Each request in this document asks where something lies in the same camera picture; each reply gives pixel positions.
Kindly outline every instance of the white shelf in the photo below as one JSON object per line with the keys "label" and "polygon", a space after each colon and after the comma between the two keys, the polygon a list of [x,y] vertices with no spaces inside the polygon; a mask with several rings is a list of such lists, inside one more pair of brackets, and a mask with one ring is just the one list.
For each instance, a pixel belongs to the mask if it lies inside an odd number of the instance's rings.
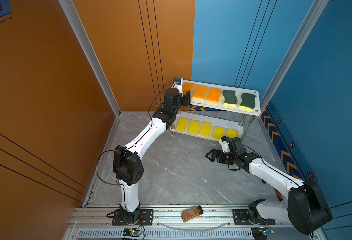
{"label": "white shelf", "polygon": [[200,138],[204,138],[204,139],[213,140],[213,141],[217,141],[218,142],[219,141],[218,139],[212,138],[213,129],[215,128],[215,126],[225,128],[226,130],[225,130],[224,135],[227,134],[227,130],[228,129],[232,129],[232,130],[237,130],[238,131],[238,137],[241,137],[241,135],[243,134],[243,131],[244,131],[243,126],[239,126],[238,122],[233,122],[233,121],[229,121],[229,120],[224,120],[224,119],[220,119],[220,118],[213,118],[213,117],[208,117],[208,116],[204,116],[204,115],[200,115],[200,114],[194,114],[194,113],[188,113],[188,112],[181,112],[180,114],[176,114],[176,120],[174,121],[175,127],[177,126],[177,124],[179,122],[179,118],[186,118],[186,119],[189,119],[189,120],[200,121],[200,129],[201,129],[201,123],[202,122],[210,122],[210,123],[212,123],[211,133],[210,133],[209,137],[189,134],[188,133],[188,129],[189,129],[189,122],[190,121],[188,122],[187,130],[185,132],[179,132],[176,129],[172,130],[172,129],[169,128],[171,132],[178,132],[178,133],[186,134],[186,135],[189,135],[189,136],[200,137]]}
{"label": "white shelf", "polygon": [[[243,89],[243,88],[233,88],[233,87],[227,87],[227,86],[221,86],[221,85],[215,85],[215,84],[209,84],[209,83],[193,82],[193,81],[188,81],[188,80],[183,80],[183,82],[184,83],[194,83],[196,85],[203,85],[203,86],[214,87],[214,88],[220,88],[221,90],[233,90],[233,91],[235,91],[235,95],[237,97],[236,107],[228,107],[228,106],[223,105],[224,100],[223,100],[222,96],[220,96],[220,100],[219,100],[218,104],[208,103],[206,101],[196,101],[195,99],[192,98],[193,92],[194,92],[194,89],[193,89],[193,91],[191,91],[191,104],[193,104],[193,105],[199,105],[199,106],[208,107],[208,108],[216,108],[216,109],[220,109],[220,110],[255,115],[255,116],[258,116],[261,114],[259,92],[256,90],[249,90],[249,89]],[[239,108],[239,105],[241,103],[241,94],[243,94],[243,93],[250,93],[250,94],[256,95],[256,98],[255,98],[256,106],[252,111],[246,111],[246,110]]]}

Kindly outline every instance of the orange wall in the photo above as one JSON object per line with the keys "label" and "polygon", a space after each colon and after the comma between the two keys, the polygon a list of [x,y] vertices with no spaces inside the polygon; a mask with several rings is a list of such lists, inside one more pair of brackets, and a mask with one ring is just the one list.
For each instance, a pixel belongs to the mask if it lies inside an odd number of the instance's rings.
{"label": "orange wall", "polygon": [[0,133],[57,170],[0,135],[14,156],[0,150],[0,239],[61,239],[115,116],[59,2],[11,7],[0,18]]}
{"label": "orange wall", "polygon": [[[147,111],[174,77],[191,79],[194,0],[74,5],[122,111]],[[152,109],[162,101],[163,94]]]}

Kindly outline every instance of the green sponge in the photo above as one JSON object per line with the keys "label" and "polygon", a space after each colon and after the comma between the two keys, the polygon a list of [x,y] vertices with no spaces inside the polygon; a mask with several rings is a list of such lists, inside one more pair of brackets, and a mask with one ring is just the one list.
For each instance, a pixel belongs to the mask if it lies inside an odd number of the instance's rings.
{"label": "green sponge", "polygon": [[252,110],[256,106],[255,98],[256,98],[256,95],[254,94],[250,94],[250,93],[241,94],[241,103],[239,108],[252,112]]}
{"label": "green sponge", "polygon": [[233,90],[223,90],[223,98],[224,98],[224,106],[228,107],[236,107],[237,98],[235,95],[235,91]]}

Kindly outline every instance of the sponge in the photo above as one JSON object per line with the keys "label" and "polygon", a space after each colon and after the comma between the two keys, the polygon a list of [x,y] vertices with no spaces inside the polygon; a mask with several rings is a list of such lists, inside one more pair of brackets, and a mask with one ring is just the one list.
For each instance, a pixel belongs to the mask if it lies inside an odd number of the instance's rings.
{"label": "sponge", "polygon": [[223,90],[223,98],[224,98],[224,106],[228,107],[236,107],[237,98],[235,95],[235,91],[233,90]]}
{"label": "sponge", "polygon": [[189,120],[186,118],[179,118],[176,126],[176,131],[185,132],[185,130],[187,130],[188,122]]}
{"label": "sponge", "polygon": [[212,138],[220,139],[220,138],[224,137],[224,133],[225,133],[225,128],[215,127],[215,129],[213,130]]}
{"label": "sponge", "polygon": [[220,95],[221,95],[221,89],[220,88],[209,88],[208,95],[206,101],[208,103],[214,103],[214,104],[219,104],[220,100]]}
{"label": "sponge", "polygon": [[254,94],[250,94],[250,93],[241,94],[241,103],[239,108],[252,112],[252,110],[256,106],[255,98],[256,98],[256,95]]}
{"label": "sponge", "polygon": [[208,86],[197,85],[193,92],[192,98],[194,100],[204,101],[205,95],[207,94]]}
{"label": "sponge", "polygon": [[194,83],[184,83],[183,84],[183,95],[187,95],[187,92],[190,90],[192,92],[196,84]]}
{"label": "sponge", "polygon": [[199,128],[200,128],[200,121],[191,120],[189,123],[188,133],[197,135],[199,132]]}
{"label": "sponge", "polygon": [[209,137],[211,135],[211,129],[212,129],[212,123],[202,122],[199,135],[203,137]]}
{"label": "sponge", "polygon": [[238,137],[239,132],[236,130],[228,129],[227,130],[227,137],[233,138],[233,137]]}

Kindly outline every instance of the black mounting plate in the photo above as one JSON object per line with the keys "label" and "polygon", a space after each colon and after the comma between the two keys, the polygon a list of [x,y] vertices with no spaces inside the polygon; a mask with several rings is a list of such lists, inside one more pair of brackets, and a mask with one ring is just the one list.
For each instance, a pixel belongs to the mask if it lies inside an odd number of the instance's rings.
{"label": "black mounting plate", "polygon": [[[144,226],[152,225],[153,222],[153,209],[140,209],[140,216],[142,217],[142,223]],[[135,224],[128,224],[121,218],[121,211],[117,210],[113,215],[112,225],[114,226],[139,226],[141,221],[138,220]]]}
{"label": "black mounting plate", "polygon": [[[248,209],[232,209],[233,220],[235,221],[235,225],[255,225],[249,221],[247,212],[248,212]],[[266,219],[265,221],[267,222],[268,225],[276,224],[275,220],[273,219]]]}

